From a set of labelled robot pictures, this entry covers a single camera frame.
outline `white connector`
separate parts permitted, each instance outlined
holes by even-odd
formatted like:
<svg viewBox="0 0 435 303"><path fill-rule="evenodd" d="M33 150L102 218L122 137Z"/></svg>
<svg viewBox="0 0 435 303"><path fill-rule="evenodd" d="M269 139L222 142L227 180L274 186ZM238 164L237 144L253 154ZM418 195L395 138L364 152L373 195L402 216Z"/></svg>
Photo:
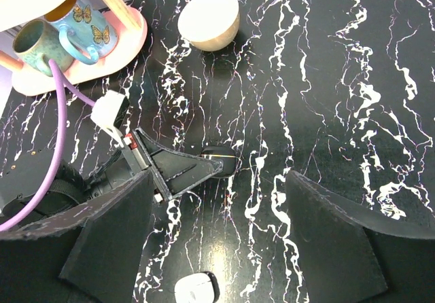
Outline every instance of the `white connector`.
<svg viewBox="0 0 435 303"><path fill-rule="evenodd" d="M129 105L125 95L108 90L95 102L90 114L90 119L118 142L121 147L125 146L122 140L124 135L118 129L122 125Z"/></svg>

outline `white bowl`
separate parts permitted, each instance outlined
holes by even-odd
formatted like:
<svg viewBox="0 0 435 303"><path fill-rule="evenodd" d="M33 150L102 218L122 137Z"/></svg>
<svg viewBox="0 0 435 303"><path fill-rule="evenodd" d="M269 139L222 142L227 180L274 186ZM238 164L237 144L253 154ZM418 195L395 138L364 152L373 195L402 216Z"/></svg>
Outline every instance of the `white bowl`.
<svg viewBox="0 0 435 303"><path fill-rule="evenodd" d="M191 0L178 19L181 36L207 52L227 46L239 25L239 0Z"/></svg>

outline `wooden mug tree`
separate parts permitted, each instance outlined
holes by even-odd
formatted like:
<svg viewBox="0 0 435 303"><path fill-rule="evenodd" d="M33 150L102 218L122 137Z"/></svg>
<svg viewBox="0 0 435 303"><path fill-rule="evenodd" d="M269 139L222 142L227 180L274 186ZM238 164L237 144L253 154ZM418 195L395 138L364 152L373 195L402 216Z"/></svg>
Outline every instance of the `wooden mug tree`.
<svg viewBox="0 0 435 303"><path fill-rule="evenodd" d="M8 15L9 10L0 12L0 20L6 21L0 24L0 31L15 25L38 18L57 7L64 0L28 0L28 3L40 5L34 10L14 11L16 14ZM98 77L112 74L125 67L141 50L147 35L147 24L141 13L133 7L127 6L123 0L103 0L110 9L104 12L107 21L118 32L118 44L115 49L105 58L101 58L94 65L85 65L75 60L72 66L65 72L67 79L72 84L78 84ZM0 6L9 7L17 0L0 0ZM27 96L35 96L53 91L56 87L54 80L32 67L16 60L0 51L0 65L12 71L12 85L18 92Z"/></svg>

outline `black marble table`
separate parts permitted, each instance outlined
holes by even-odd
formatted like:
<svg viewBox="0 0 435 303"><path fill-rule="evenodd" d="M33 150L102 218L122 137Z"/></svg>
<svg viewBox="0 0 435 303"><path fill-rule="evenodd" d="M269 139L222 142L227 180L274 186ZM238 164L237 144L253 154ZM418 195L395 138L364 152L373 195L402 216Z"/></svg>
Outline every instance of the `black marble table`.
<svg viewBox="0 0 435 303"><path fill-rule="evenodd" d="M240 32L215 53L180 38L188 1L129 2L150 27L142 52L79 85L94 99L128 95L124 132L140 125L168 147L222 144L240 157L234 177L154 209L133 302L174 302L176 281L204 270L220 302L308 302L283 186L290 170L435 226L435 0L240 0ZM56 110L55 94L12 92L1 170L54 145ZM86 176L114 142L71 95L68 114L64 157Z"/></svg>

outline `mug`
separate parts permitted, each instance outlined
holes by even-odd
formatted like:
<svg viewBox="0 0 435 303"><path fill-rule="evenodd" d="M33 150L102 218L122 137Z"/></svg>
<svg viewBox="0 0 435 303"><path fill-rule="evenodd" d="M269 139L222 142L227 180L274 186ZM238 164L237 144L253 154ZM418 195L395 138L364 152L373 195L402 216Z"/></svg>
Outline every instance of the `mug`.
<svg viewBox="0 0 435 303"><path fill-rule="evenodd" d="M51 58L65 72L74 57L69 55L59 41L59 32L44 20L33 20L23 26L12 44L15 54L32 68L52 77L48 65Z"/></svg>
<svg viewBox="0 0 435 303"><path fill-rule="evenodd" d="M64 49L85 64L95 64L108 55L118 42L115 29L98 10L91 8L88 0L66 0L44 17L59 30L59 40Z"/></svg>

